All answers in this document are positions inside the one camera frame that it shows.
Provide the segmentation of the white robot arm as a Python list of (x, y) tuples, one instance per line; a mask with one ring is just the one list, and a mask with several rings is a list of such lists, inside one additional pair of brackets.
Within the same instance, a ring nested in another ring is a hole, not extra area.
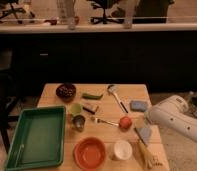
[(172, 95), (150, 107), (145, 116), (150, 122), (167, 126), (197, 142), (197, 119), (185, 115), (188, 109), (184, 98)]

